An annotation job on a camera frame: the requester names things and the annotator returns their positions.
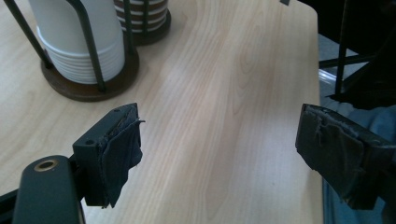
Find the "black metal rod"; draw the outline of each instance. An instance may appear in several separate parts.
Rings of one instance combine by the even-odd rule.
[[[125,15],[125,30],[126,38],[128,40],[128,53],[134,53],[134,41],[132,37],[132,18],[131,18],[131,3],[129,0],[123,0],[124,15]]]
[[[149,0],[144,0],[143,11],[143,35],[146,36],[149,32]]]
[[[26,166],[12,223],[85,223],[66,157],[50,156]]]
[[[23,17],[17,4],[15,4],[14,0],[4,0],[4,2],[6,3],[9,11],[14,16],[18,25],[21,27],[21,29],[25,33],[26,37],[29,39],[30,43],[32,44],[33,48],[35,49],[35,52],[38,54],[38,57],[40,57],[40,59],[43,61],[46,68],[51,68],[52,63],[50,62],[50,59],[47,57],[46,53],[41,48],[41,45],[38,43],[37,39],[35,38],[35,35],[32,32],[32,29],[30,29],[29,24],[27,23],[26,19]]]
[[[347,64],[353,64],[353,63],[368,63],[370,62],[375,56],[374,55],[353,55],[353,56],[347,56],[345,58],[345,65]],[[335,67],[338,65],[338,59],[330,59],[330,60],[324,60],[319,62],[319,68],[329,68],[329,67]]]
[[[14,213],[15,202],[17,201],[18,190],[15,189],[5,195],[0,196],[0,223],[11,223]]]
[[[347,39],[348,11],[349,11],[349,0],[345,0],[343,20],[341,23],[340,48],[338,51],[338,68],[337,68],[337,78],[335,80],[335,94],[340,94],[341,89],[343,87],[344,67],[345,67],[345,60],[347,54],[347,46],[345,42]]]
[[[88,52],[91,56],[93,71],[98,82],[99,91],[106,91],[105,82],[103,81],[102,69],[100,67],[99,57],[96,50],[95,40],[93,39],[93,33],[88,17],[87,10],[79,0],[66,0],[77,12],[79,22],[81,24],[82,32],[84,33],[85,41],[87,43]]]

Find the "wooden table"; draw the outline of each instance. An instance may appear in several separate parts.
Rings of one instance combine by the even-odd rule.
[[[18,1],[35,27],[26,0]],[[315,11],[295,0],[171,0],[170,34],[139,47],[124,94],[62,97],[0,1],[0,194],[30,162],[71,156],[110,109],[137,102],[142,162],[114,209],[88,223],[320,223],[320,177],[296,152],[302,103],[318,103]]]

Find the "white paper cup stack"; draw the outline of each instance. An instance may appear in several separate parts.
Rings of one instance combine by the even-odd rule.
[[[29,0],[38,36],[54,66],[65,78],[97,83],[78,15],[65,0]],[[108,0],[81,0],[90,18],[104,81],[115,77],[125,63],[122,30]]]

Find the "black foam padding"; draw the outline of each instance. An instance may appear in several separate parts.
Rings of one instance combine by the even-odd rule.
[[[354,209],[373,209],[395,146],[329,109],[304,105],[296,147]]]

